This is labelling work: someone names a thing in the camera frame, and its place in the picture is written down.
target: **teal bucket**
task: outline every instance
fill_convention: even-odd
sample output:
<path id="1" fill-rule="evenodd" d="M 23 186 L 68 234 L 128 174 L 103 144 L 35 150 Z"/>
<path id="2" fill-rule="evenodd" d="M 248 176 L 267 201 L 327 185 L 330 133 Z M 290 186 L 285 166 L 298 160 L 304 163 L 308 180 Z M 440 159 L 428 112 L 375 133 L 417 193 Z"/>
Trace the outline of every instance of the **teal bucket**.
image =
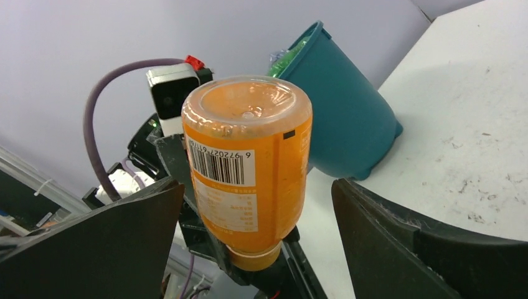
<path id="1" fill-rule="evenodd" d="M 278 78 L 299 86 L 312 102 L 309 163 L 335 178 L 366 179 L 403 127 L 321 21 L 289 50 L 306 37 L 304 47 Z"/>

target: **orange label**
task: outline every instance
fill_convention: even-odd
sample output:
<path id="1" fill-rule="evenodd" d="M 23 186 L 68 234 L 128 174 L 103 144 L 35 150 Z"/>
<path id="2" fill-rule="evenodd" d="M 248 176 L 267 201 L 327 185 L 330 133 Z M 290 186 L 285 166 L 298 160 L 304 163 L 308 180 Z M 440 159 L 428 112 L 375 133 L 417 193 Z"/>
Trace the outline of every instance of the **orange label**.
<path id="1" fill-rule="evenodd" d="M 184 123 L 200 214 L 220 240 L 253 251 L 293 228 L 304 203 L 311 122 L 251 140 L 211 137 Z"/>

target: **table surface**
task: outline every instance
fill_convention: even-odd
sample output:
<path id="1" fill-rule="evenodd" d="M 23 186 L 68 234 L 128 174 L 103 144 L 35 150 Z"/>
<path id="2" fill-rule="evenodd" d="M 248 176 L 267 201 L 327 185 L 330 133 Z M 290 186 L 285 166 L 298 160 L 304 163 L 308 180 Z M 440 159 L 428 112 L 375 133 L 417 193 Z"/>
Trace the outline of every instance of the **table surface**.
<path id="1" fill-rule="evenodd" d="M 404 127 L 360 184 L 464 229 L 528 240 L 528 1 L 439 17 L 380 88 Z M 353 298 L 330 185 L 308 175 L 301 245 L 329 298 Z"/>

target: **plastic bottle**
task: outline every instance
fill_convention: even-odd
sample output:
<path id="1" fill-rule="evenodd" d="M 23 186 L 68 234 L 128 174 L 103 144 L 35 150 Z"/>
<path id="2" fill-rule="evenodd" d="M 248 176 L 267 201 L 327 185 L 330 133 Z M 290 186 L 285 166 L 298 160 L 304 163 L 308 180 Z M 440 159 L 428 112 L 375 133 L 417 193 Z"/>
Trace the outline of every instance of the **plastic bottle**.
<path id="1" fill-rule="evenodd" d="M 204 224 L 237 267 L 267 268 L 304 204 L 308 96 L 277 78 L 228 78 L 195 89 L 182 121 Z"/>

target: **white wall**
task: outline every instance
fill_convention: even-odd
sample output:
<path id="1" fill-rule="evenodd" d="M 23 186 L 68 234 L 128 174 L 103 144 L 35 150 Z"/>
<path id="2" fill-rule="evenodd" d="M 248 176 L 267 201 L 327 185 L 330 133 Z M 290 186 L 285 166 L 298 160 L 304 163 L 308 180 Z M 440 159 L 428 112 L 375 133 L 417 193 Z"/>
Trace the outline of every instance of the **white wall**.
<path id="1" fill-rule="evenodd" d="M 317 19 L 375 86 L 428 27 L 410 0 L 0 0 L 0 145 L 82 195 L 96 184 L 82 137 L 85 97 L 107 71 L 193 54 L 217 78 L 264 74 L 268 54 Z M 144 73 L 100 98 L 106 166 L 154 111 Z"/>
<path id="2" fill-rule="evenodd" d="M 430 19 L 464 8 L 482 0 L 412 0 Z"/>

